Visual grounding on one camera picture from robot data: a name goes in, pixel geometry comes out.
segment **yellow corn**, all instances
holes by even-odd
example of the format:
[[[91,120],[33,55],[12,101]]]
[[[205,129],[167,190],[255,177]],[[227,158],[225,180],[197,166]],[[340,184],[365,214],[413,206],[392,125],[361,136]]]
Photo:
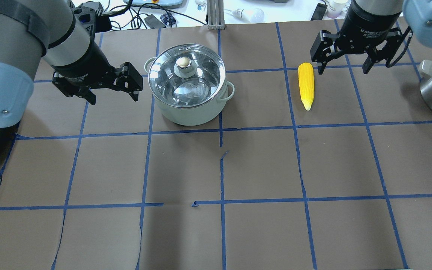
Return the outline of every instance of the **yellow corn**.
[[[301,101],[304,108],[309,111],[314,101],[314,70],[310,63],[302,63],[298,67],[298,80],[300,82]]]

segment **pot handle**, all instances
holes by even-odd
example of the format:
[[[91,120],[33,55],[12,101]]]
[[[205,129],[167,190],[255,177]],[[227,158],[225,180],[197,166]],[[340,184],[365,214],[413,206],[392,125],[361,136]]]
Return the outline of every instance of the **pot handle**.
[[[234,91],[236,91],[236,88],[234,87],[234,84],[232,82],[226,82],[226,84],[229,84],[231,86],[231,88],[233,89],[233,91],[231,92],[231,94],[228,97],[225,98],[221,98],[221,96],[224,96],[227,92],[228,92],[228,87],[226,86],[226,90],[223,91],[219,97],[217,98],[218,102],[224,102],[224,101],[229,101],[230,99],[233,98],[234,96]]]
[[[431,78],[432,77],[432,61],[423,60],[423,62],[421,62],[421,64],[420,64],[418,70],[421,73],[421,76],[423,76],[425,79]]]
[[[148,59],[148,61],[146,61],[146,63],[144,63],[144,71],[146,71],[146,73],[149,73],[148,72],[149,63],[153,62],[154,60],[156,60],[156,57],[151,57]]]

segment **light bulb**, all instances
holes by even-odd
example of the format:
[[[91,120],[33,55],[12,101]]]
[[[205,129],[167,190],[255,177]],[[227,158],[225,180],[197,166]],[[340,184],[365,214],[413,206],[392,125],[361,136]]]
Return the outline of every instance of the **light bulb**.
[[[253,24],[264,22],[264,11],[261,9],[236,9],[231,13]]]

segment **glass lid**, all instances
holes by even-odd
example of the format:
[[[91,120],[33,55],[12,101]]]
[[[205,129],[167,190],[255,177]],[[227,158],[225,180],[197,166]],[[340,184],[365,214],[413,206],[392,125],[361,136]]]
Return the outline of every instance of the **glass lid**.
[[[198,44],[183,44],[159,55],[148,73],[154,96],[170,106],[200,106],[223,87],[226,72],[223,61],[211,49]]]

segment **black phone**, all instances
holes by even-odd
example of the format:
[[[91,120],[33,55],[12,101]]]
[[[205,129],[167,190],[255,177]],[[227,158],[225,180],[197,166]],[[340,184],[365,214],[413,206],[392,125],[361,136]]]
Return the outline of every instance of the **black phone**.
[[[311,20],[312,21],[322,20],[324,17],[324,13],[326,13],[327,8],[328,5],[319,3],[314,9],[314,13],[312,14]]]

